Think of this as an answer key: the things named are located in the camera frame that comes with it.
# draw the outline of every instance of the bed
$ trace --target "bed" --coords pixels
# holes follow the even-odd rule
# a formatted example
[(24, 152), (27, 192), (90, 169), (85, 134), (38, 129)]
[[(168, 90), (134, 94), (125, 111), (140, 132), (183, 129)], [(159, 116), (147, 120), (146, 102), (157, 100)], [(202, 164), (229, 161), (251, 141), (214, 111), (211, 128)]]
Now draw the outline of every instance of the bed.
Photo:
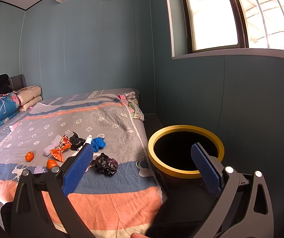
[[(70, 137), (104, 137), (104, 152), (114, 157), (119, 168), (112, 177), (90, 168), (75, 193), (68, 198), (96, 237), (130, 237), (145, 233), (162, 204), (162, 191), (146, 157), (147, 137), (143, 122), (132, 119), (128, 107), (117, 95), (136, 92), (114, 89), (43, 100), (32, 110), (20, 112), (0, 127), (0, 201), (13, 201), (23, 169), (34, 172), (46, 165), (43, 149), (59, 134)], [(11, 132), (9, 126), (19, 122)], [(35, 158), (24, 159), (28, 151)], [(64, 151), (66, 159), (74, 153)], [(48, 193), (43, 197), (57, 229), (65, 231)]]

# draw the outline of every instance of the orange stripe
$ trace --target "orange stripe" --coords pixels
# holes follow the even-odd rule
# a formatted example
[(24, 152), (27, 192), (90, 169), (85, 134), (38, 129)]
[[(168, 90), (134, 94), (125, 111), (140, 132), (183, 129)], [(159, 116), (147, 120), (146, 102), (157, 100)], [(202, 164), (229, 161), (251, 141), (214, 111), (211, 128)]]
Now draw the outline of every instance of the orange stripe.
[[(157, 187), (119, 194), (71, 193), (68, 199), (91, 230), (117, 230), (152, 223), (161, 206)], [(52, 221), (61, 224), (48, 192), (43, 192)]]
[(103, 103), (103, 104), (96, 106), (96, 107), (72, 109), (72, 110), (68, 110), (68, 111), (64, 111), (64, 112), (50, 113), (50, 114), (43, 115), (43, 116), (27, 116), (26, 119), (43, 119), (43, 118), (48, 118), (48, 117), (52, 117), (52, 116), (55, 116), (55, 115), (62, 115), (62, 114), (73, 113), (73, 112), (92, 111), (92, 110), (97, 110), (101, 107), (109, 106), (109, 105), (119, 105), (121, 107), (124, 106), (123, 103), (113, 103), (113, 102), (112, 103)]
[(11, 202), (14, 200), (18, 183), (12, 180), (0, 180), (0, 201)]

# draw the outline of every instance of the orange snack wrapper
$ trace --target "orange snack wrapper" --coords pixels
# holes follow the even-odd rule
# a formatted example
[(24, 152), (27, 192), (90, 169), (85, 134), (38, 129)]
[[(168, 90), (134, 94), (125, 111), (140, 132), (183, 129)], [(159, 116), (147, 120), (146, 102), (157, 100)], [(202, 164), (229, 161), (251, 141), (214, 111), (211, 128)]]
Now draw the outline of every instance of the orange snack wrapper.
[(64, 135), (61, 138), (61, 141), (58, 145), (58, 147), (56, 149), (51, 149), (51, 154), (53, 155), (53, 157), (55, 157), (58, 161), (60, 162), (64, 162), (64, 158), (63, 158), (63, 151), (65, 149), (69, 149), (72, 146), (72, 144), (70, 144), (70, 139), (67, 137), (67, 135)]

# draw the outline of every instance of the blue stripe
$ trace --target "blue stripe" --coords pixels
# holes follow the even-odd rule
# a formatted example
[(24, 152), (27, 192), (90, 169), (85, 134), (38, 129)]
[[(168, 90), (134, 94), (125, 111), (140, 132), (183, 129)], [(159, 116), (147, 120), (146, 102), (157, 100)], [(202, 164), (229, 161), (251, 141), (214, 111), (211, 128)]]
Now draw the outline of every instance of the blue stripe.
[(105, 176), (90, 168), (79, 182), (75, 192), (81, 194), (113, 194), (137, 192), (157, 186), (153, 176), (141, 177), (135, 161), (119, 164), (114, 176)]
[(30, 113), (31, 116), (37, 116), (37, 115), (45, 115), (45, 114), (49, 114), (49, 113), (55, 113), (59, 110), (68, 110), (68, 109), (73, 109), (73, 108), (80, 108), (80, 107), (90, 107), (90, 106), (97, 106), (103, 103), (120, 103), (120, 99), (118, 98), (114, 98), (112, 101), (99, 101), (99, 102), (89, 102), (89, 103), (84, 103), (84, 104), (80, 104), (80, 105), (72, 105), (72, 106), (61, 106), (58, 107), (56, 109), (47, 111), (47, 112), (40, 112), (40, 113)]
[[(16, 164), (0, 164), (0, 180), (6, 181), (16, 177), (12, 174)], [(35, 167), (28, 167), (32, 173)], [(156, 187), (154, 177), (141, 177), (135, 161), (119, 164), (114, 176), (105, 176), (97, 173), (95, 168), (90, 168), (79, 182), (75, 193), (81, 194), (113, 194), (137, 192), (149, 187)]]
[[(6, 181), (6, 180), (12, 180), (17, 175), (13, 174), (12, 171), (15, 169), (17, 164), (0, 164), (0, 180)], [(18, 169), (26, 168), (26, 166), (19, 165)], [(35, 167), (29, 166), (27, 167), (28, 170), (30, 170), (32, 173), (34, 172)]]

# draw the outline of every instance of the gray bedsheet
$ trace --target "gray bedsheet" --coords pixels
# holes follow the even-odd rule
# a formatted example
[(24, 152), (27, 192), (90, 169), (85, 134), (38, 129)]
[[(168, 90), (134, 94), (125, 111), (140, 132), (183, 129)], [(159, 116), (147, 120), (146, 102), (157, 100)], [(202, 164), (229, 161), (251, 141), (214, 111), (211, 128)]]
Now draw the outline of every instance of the gray bedsheet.
[[(83, 94), (68, 95), (68, 96), (64, 96), (64, 97), (46, 99), (46, 100), (41, 101), (41, 103), (43, 103), (45, 105), (55, 106), (55, 105), (62, 105), (62, 104), (65, 104), (65, 103), (69, 103), (69, 102), (83, 101), (83, 100), (88, 99), (89, 97), (95, 97), (95, 96), (102, 95), (102, 94), (120, 95), (120, 94), (124, 94), (124, 93), (130, 93), (132, 91), (134, 91), (136, 94), (139, 93), (138, 90), (133, 89), (133, 88), (106, 89), (106, 90), (87, 92), (87, 93), (83, 93)], [(10, 134), (10, 132), (11, 132), (10, 125), (13, 125), (13, 124), (17, 123), (18, 121), (21, 121), (22, 119), (24, 119), (29, 114), (29, 112), (30, 112), (30, 109), (25, 111), (25, 112), (19, 112), (10, 121), (8, 121), (7, 123), (5, 123), (4, 125), (2, 125), (0, 127), (0, 142), (8, 134)], [(136, 119), (134, 119), (133, 121), (134, 121), (134, 123), (135, 123), (135, 125), (138, 129), (138, 132), (140, 133), (143, 145), (145, 147), (147, 147), (148, 141), (147, 141), (143, 122), (141, 122), (140, 120), (136, 120)]]

